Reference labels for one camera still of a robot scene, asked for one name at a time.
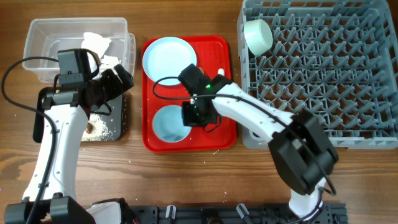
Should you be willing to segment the brown food scrap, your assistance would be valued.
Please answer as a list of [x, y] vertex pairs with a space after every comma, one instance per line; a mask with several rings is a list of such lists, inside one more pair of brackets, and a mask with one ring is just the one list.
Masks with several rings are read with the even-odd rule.
[[88, 134], [91, 134], [92, 130], [93, 130], [93, 125], [88, 123], [86, 126], [86, 129], [85, 129], [85, 132]]

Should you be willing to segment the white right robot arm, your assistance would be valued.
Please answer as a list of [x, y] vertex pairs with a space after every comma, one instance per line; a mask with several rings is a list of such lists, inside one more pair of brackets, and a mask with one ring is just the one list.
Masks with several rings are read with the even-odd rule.
[[322, 195], [334, 195], [329, 175], [338, 153], [318, 118], [308, 111], [278, 110], [243, 91], [223, 75], [206, 76], [191, 64], [177, 77], [189, 93], [182, 104], [186, 126], [205, 128], [222, 117], [257, 134], [268, 146], [280, 178], [291, 189], [289, 208], [298, 222], [310, 222], [322, 209]]

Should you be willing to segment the pile of rice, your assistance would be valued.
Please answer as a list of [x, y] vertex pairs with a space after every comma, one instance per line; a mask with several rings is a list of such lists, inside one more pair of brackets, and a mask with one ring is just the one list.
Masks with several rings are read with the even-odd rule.
[[98, 114], [91, 114], [88, 123], [93, 125], [91, 134], [83, 132], [82, 141], [107, 141], [113, 136], [112, 131], [106, 125], [106, 122], [102, 119], [102, 116]]

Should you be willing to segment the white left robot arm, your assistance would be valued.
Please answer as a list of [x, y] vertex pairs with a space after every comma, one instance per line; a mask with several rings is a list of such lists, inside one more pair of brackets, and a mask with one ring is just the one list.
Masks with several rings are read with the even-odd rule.
[[124, 198], [103, 200], [90, 208], [76, 201], [75, 176], [81, 139], [91, 115], [133, 87], [133, 77], [121, 64], [100, 71], [100, 58], [88, 49], [58, 51], [60, 72], [53, 86], [41, 89], [31, 108], [36, 114], [34, 140], [41, 144], [34, 174], [20, 203], [10, 204], [5, 223], [137, 223]]

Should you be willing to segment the white napkin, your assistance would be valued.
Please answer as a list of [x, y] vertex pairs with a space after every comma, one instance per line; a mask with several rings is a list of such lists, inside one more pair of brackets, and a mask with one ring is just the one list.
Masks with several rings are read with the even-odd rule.
[[110, 38], [104, 38], [101, 35], [92, 32], [85, 32], [83, 36], [84, 41], [81, 43], [81, 48], [88, 49], [97, 54], [100, 59], [100, 70], [113, 68], [115, 65], [121, 63], [121, 60], [117, 57], [106, 54], [106, 51], [111, 45]]

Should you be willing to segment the green bowl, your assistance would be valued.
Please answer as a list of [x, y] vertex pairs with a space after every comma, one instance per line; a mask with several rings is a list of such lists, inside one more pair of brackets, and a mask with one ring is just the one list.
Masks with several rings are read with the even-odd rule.
[[266, 53], [273, 45], [271, 28], [262, 19], [248, 21], [244, 24], [244, 38], [249, 50], [255, 56]]

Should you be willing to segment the light blue plate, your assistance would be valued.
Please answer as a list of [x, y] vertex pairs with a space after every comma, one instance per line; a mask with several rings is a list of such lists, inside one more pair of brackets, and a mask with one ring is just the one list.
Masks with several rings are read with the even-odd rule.
[[147, 78], [160, 82], [163, 86], [177, 86], [177, 77], [189, 65], [197, 65], [197, 55], [193, 47], [178, 37], [163, 37], [155, 40], [144, 51], [142, 67]]

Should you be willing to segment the small blue bowl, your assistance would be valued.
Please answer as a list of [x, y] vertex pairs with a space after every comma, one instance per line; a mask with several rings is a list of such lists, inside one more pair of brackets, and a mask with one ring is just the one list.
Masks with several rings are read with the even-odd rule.
[[168, 105], [156, 112], [152, 130], [161, 141], [176, 143], [185, 139], [192, 128], [183, 124], [181, 106]]

